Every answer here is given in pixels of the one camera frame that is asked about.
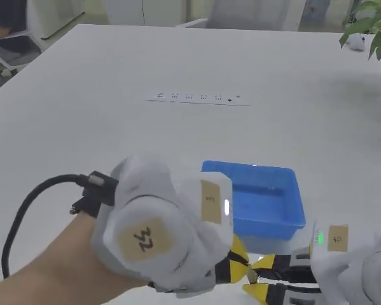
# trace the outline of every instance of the hand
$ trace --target hand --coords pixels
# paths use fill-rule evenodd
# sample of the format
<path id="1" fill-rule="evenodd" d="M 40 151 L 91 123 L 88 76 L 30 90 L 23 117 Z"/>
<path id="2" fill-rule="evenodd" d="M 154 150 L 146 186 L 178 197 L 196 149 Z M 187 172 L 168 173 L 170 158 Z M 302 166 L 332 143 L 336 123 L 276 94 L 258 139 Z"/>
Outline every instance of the hand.
<path id="1" fill-rule="evenodd" d="M 90 246 L 94 224 L 78 214 L 40 256 L 0 283 L 0 305 L 100 305 L 145 286 L 100 263 Z"/>
<path id="2" fill-rule="evenodd" d="M 90 246 L 95 220 L 81 212 L 35 259 L 30 268 L 46 274 L 70 293 L 85 295 L 85 304 L 103 304 L 147 282 L 108 270 Z"/>

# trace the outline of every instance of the green led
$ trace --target green led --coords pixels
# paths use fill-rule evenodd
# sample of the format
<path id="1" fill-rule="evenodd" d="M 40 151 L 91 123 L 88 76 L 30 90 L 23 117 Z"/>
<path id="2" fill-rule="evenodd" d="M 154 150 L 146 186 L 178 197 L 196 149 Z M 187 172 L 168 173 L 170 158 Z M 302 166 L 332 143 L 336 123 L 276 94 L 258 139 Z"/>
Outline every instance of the green led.
<path id="1" fill-rule="evenodd" d="M 317 243 L 318 244 L 323 243 L 323 233 L 319 233 L 319 235 L 317 235 Z"/>

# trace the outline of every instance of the green plant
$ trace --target green plant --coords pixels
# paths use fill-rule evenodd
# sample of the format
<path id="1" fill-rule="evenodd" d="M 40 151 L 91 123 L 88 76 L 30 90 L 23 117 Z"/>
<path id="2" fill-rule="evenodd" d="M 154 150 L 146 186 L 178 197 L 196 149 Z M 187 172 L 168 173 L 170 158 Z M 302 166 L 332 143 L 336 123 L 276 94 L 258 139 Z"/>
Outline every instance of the green plant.
<path id="1" fill-rule="evenodd" d="M 374 12 L 373 17 L 366 17 L 356 20 L 354 23 L 349 24 L 340 38 L 340 45 L 344 46 L 347 39 L 351 34 L 355 33 L 372 33 L 375 34 L 373 41 L 371 42 L 370 54 L 368 59 L 373 56 L 374 52 L 377 59 L 381 59 L 381 0 L 365 1 L 361 3 L 356 10 L 347 18 L 346 23 L 349 20 L 355 20 L 355 15 L 359 11 L 372 10 Z"/>

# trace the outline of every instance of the white led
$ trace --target white led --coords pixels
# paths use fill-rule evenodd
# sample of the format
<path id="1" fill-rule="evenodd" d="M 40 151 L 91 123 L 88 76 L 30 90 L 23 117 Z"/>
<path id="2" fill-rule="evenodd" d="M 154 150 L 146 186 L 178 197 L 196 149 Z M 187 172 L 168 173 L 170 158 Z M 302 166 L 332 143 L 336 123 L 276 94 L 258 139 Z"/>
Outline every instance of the white led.
<path id="1" fill-rule="evenodd" d="M 226 214 L 226 216 L 230 214 L 230 202 L 228 201 L 228 199 L 224 200 L 224 213 Z"/>

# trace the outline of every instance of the black cable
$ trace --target black cable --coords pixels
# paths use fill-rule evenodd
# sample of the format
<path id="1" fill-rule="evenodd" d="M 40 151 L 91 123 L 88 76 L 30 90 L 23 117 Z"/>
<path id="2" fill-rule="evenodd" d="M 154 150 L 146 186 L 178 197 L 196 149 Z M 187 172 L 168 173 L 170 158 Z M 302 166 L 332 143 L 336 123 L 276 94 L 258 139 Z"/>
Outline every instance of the black cable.
<path id="1" fill-rule="evenodd" d="M 65 182 L 73 182 L 76 183 L 79 186 L 85 187 L 88 184 L 88 177 L 85 175 L 60 175 L 54 178 L 50 178 L 31 191 L 24 202 L 22 202 L 16 216 L 15 220 L 12 223 L 10 232 L 8 233 L 8 236 L 6 237 L 6 241 L 4 244 L 4 249 L 2 251 L 2 257 L 1 257 L 1 267 L 2 267 L 2 274 L 4 278 L 7 278 L 10 276 L 10 268 L 9 268 L 9 257 L 11 252 L 11 247 L 13 244 L 13 241 L 18 233 L 19 227 L 22 223 L 22 220 L 24 219 L 24 216 L 32 204 L 32 202 L 45 190 L 48 188 L 55 186 L 56 184 L 61 184 Z"/>

